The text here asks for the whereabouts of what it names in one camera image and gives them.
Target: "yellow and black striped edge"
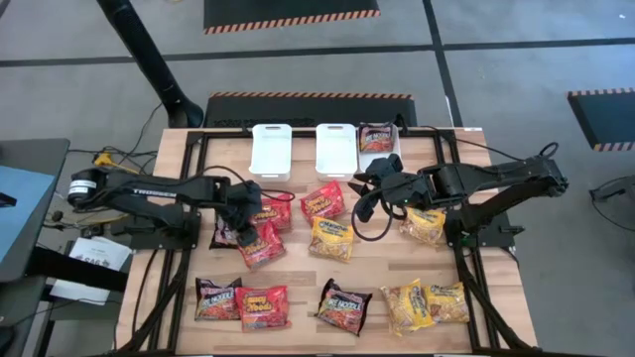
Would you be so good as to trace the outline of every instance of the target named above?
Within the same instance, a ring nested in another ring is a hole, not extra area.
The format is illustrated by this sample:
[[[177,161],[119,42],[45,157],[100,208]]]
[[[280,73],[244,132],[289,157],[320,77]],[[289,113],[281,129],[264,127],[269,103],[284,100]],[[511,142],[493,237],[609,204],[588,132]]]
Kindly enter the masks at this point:
[[[635,89],[629,88],[614,88],[614,89],[595,89],[595,90],[575,90],[567,92],[567,97],[582,96],[582,95],[602,95],[602,94],[620,94],[620,93],[633,93]]]
[[[610,94],[622,94],[622,93],[635,93],[635,89],[633,87],[626,87],[626,88],[595,89],[595,90],[575,90],[575,91],[567,92],[567,98],[585,96],[585,95],[610,95]],[[633,142],[597,143],[593,145],[593,149],[596,152],[630,151],[635,149],[635,143]]]
[[[332,22],[332,21],[363,19],[363,18],[370,18],[370,17],[378,17],[380,15],[381,15],[381,11],[379,10],[349,11],[349,12],[337,13],[337,14],[303,16],[303,17],[297,17],[297,18],[279,19],[279,20],[270,20],[270,21],[256,21],[256,22],[250,22],[246,24],[212,26],[205,29],[204,33],[206,35],[225,34],[225,33],[240,32],[240,31],[262,30],[262,29],[271,29],[271,28],[277,28],[277,27],[298,26],[298,25],[316,24],[316,23]]]
[[[209,97],[276,97],[276,98],[365,98],[365,99],[410,99],[412,94],[395,93],[330,93],[330,92],[212,92]]]

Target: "chow mein package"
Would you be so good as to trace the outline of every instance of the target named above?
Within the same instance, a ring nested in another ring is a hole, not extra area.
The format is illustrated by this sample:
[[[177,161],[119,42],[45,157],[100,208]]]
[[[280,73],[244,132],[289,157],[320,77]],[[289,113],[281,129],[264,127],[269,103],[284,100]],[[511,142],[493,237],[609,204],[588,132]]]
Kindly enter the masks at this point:
[[[469,322],[463,283],[424,287],[424,293],[435,322]]]
[[[348,263],[353,250],[353,229],[326,218],[316,217],[309,252]]]
[[[381,292],[388,303],[390,324],[396,335],[401,336],[404,332],[413,332],[435,324],[426,308],[419,279],[402,287],[381,287]]]
[[[440,247],[445,243],[445,213],[440,210],[422,211],[412,207],[406,207],[406,213],[406,219],[399,226],[400,232],[433,247]]]

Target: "gray floor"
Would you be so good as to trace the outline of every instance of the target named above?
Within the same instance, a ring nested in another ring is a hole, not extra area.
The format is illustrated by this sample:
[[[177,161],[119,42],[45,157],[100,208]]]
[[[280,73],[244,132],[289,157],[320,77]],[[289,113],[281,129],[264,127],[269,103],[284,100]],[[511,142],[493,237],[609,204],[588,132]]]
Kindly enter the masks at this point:
[[[382,16],[377,19],[218,36],[202,34],[200,0],[133,3],[164,54],[432,42],[420,0],[379,0]],[[632,0],[433,3],[444,43],[635,37]],[[93,1],[13,0],[0,19],[0,60],[111,56],[127,52]],[[635,46],[446,56],[464,126],[483,127],[491,146],[516,156],[534,155],[550,141],[561,145],[556,159],[571,181],[567,194],[511,211],[512,220],[527,227],[517,239],[518,256],[540,345],[551,351],[632,356],[635,234],[601,220],[587,191],[633,174],[635,153],[593,152],[565,93],[635,86]],[[170,67],[201,106],[210,91],[398,92],[415,95],[420,124],[450,125],[432,52],[173,61]],[[0,67],[0,140],[66,137],[74,148],[127,149],[157,103],[135,64]],[[159,111],[141,150],[156,149],[165,126],[166,115]],[[89,159],[68,157],[60,191],[68,175],[87,167]],[[56,199],[54,206],[64,203]],[[633,203],[616,199],[601,208],[628,224]],[[46,231],[41,242],[58,248],[73,235]],[[114,318],[60,325],[49,355],[106,351]]]

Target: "wooden tabletop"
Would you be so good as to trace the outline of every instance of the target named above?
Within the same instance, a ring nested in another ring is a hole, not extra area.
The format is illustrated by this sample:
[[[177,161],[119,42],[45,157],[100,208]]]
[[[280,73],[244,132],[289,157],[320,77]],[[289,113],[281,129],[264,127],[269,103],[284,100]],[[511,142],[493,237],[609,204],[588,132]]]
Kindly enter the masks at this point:
[[[155,175],[178,178],[186,147],[187,130],[164,131]],[[456,129],[456,136],[479,144],[485,144],[480,130]],[[248,171],[251,161],[251,140],[211,139],[206,166],[224,165],[239,172],[246,179],[253,179]],[[458,143],[460,159],[464,163],[490,165],[489,153],[481,148]],[[435,165],[435,148],[432,140],[424,138],[401,139],[404,172]],[[322,185],[316,178],[315,139],[294,139],[291,179],[285,183],[263,183],[263,187],[283,188],[303,197]],[[194,149],[190,173],[194,173],[197,151]],[[209,171],[206,175],[230,176],[223,171]],[[349,224],[350,209],[356,194],[346,185],[344,192],[348,214],[337,219]],[[487,199],[495,191],[475,194],[473,201]],[[202,227],[198,248],[192,251],[187,279],[186,305],[181,317],[181,331],[177,353],[179,354],[284,354],[284,353],[434,353],[470,351],[465,324],[438,324],[398,337],[389,330],[388,311],[379,288],[402,286],[420,278],[423,285],[451,285],[457,282],[457,272],[452,251],[446,247],[426,247],[399,233],[399,223],[377,242],[362,241],[355,237],[352,259],[349,264],[310,256],[311,227],[302,216],[300,201],[292,202],[293,230],[283,233],[287,255],[255,272],[249,272],[240,253],[236,250],[208,250],[213,232],[213,210],[202,210]],[[381,209],[375,211],[370,223],[360,224],[367,236],[380,233],[387,222]],[[536,337],[525,301],[525,294],[516,263],[497,248],[481,249],[483,265],[492,302],[507,323],[527,343],[535,345]],[[150,252],[135,255],[128,286],[125,292],[119,322],[117,340],[125,343],[131,336],[132,314],[139,286],[148,263]],[[138,326],[154,306],[161,276],[164,252],[159,252],[149,273],[141,297]],[[175,267],[180,257],[175,258]],[[194,321],[196,297],[194,278],[212,279],[229,283],[242,277],[245,287],[267,288],[275,285],[289,287],[290,320],[292,327],[276,330],[243,333],[240,321]],[[329,278],[346,291],[373,293],[366,324],[361,337],[356,337],[313,317],[318,309],[320,292]],[[482,312],[474,301],[481,344],[487,346]],[[164,315],[160,347],[168,341],[172,306]]]

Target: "red noodle package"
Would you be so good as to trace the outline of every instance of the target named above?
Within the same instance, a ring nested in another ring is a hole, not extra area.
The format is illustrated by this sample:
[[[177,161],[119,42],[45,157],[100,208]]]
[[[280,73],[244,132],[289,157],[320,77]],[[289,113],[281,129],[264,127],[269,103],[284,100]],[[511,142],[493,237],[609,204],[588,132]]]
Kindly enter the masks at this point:
[[[278,230],[291,228],[291,195],[283,193],[276,200],[272,198],[262,199],[262,211],[251,217],[253,225],[265,224],[271,220]]]
[[[300,209],[311,226],[314,224],[314,217],[333,218],[344,213],[346,207],[339,182],[330,182],[300,199]]]
[[[286,252],[282,239],[271,221],[258,227],[258,239],[246,247],[239,245],[238,250],[251,270],[281,257]]]
[[[291,326],[287,319],[289,301],[287,287],[269,289],[237,288],[236,301],[240,310],[242,330]]]

